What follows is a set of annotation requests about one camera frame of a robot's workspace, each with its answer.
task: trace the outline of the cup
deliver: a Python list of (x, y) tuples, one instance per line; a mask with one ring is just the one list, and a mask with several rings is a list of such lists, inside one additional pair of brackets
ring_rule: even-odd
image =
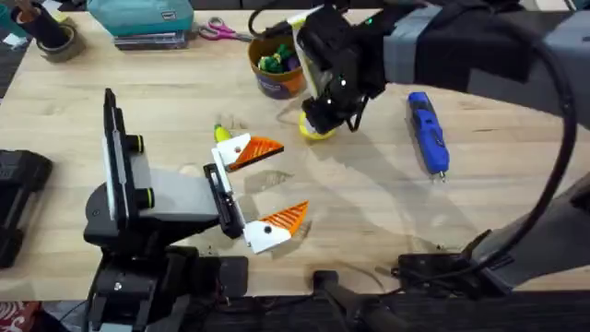
[(0, 4), (0, 27), (5, 28), (20, 38), (28, 36), (27, 32), (21, 29), (17, 23), (10, 18), (10, 8), (2, 4)]
[(293, 37), (279, 36), (267, 40), (253, 40), (248, 47), (250, 67), (256, 75), (258, 88), (272, 99), (284, 100), (297, 96), (305, 88), (305, 79), (301, 66), (287, 73), (273, 74), (258, 69), (258, 61), (261, 56), (272, 55), (280, 46), (286, 44), (293, 52)]

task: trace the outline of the teal box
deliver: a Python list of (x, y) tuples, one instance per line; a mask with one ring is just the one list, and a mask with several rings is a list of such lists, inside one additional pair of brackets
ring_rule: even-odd
[(88, 0), (88, 11), (113, 36), (190, 30), (188, 0)]

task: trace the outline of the yellow cap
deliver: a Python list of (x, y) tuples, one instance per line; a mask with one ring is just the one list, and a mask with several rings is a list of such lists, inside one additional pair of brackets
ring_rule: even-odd
[(312, 133), (307, 129), (306, 122), (307, 122), (307, 118), (305, 117), (305, 112), (301, 112), (301, 115), (299, 116), (299, 132), (303, 135), (303, 137), (305, 137), (307, 139), (311, 139), (311, 140), (327, 139), (327, 138), (331, 137), (336, 132), (336, 129), (332, 129), (323, 135), (318, 134), (318, 133)]

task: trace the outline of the scissors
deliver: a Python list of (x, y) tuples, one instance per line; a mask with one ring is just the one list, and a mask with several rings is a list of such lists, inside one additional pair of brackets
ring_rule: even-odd
[(208, 41), (219, 41), (222, 39), (233, 39), (242, 42), (251, 42), (254, 37), (247, 33), (236, 32), (227, 25), (221, 18), (212, 17), (206, 25), (199, 26), (199, 35)]

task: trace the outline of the red object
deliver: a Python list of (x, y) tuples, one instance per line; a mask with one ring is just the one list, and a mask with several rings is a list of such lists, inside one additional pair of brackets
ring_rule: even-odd
[(40, 302), (0, 302), (0, 331), (29, 332)]

